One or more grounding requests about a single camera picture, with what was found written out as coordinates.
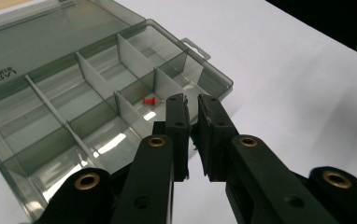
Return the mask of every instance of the plastic organizer box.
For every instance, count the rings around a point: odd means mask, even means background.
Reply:
[[[0,171],[32,220],[79,169],[131,162],[167,97],[184,93],[195,121],[199,93],[232,90],[163,27],[113,1],[56,1],[16,18],[0,19]]]

